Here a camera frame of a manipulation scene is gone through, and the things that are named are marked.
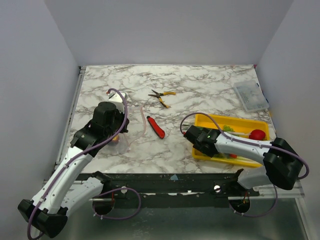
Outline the clear zip top bag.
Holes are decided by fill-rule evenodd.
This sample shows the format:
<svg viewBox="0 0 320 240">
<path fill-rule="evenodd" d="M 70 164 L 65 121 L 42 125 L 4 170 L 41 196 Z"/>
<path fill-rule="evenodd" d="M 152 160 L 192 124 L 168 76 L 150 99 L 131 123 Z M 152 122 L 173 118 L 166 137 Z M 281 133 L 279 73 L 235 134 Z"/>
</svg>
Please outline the clear zip top bag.
<svg viewBox="0 0 320 240">
<path fill-rule="evenodd" d="M 129 124 L 127 133 L 120 133 L 118 144 L 109 143 L 107 150 L 112 155 L 122 155 L 130 151 L 134 142 L 145 135 L 147 129 L 144 108 L 140 106 L 130 106 L 128 108 Z"/>
</svg>

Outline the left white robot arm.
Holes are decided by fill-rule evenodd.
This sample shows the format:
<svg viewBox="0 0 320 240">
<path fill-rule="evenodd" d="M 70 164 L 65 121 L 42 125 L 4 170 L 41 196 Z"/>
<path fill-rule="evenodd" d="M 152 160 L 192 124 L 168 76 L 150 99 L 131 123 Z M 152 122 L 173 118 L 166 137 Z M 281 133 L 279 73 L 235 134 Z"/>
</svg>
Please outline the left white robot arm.
<svg viewBox="0 0 320 240">
<path fill-rule="evenodd" d="M 62 163 L 32 199 L 23 199 L 18 211 L 28 223 L 49 238 L 65 227 L 72 208 L 82 201 L 68 199 L 67 192 L 97 153 L 118 134 L 126 133 L 128 106 L 125 101 L 103 101 L 93 111 L 92 119 L 75 132 Z"/>
</svg>

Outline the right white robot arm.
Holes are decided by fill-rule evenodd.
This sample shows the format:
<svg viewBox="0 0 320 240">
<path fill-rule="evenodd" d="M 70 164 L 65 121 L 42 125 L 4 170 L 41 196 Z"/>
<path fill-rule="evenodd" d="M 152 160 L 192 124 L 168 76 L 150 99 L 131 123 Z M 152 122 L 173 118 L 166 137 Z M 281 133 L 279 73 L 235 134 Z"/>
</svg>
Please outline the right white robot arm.
<svg viewBox="0 0 320 240">
<path fill-rule="evenodd" d="M 273 184 L 283 190 L 292 190 L 303 167 L 298 155 L 283 139 L 259 141 L 246 139 L 218 129 L 191 125 L 183 136 L 194 149 L 214 157 L 216 154 L 235 154 L 262 164 L 251 170 L 242 170 L 230 183 L 230 191 L 241 196 L 256 186 Z"/>
</svg>

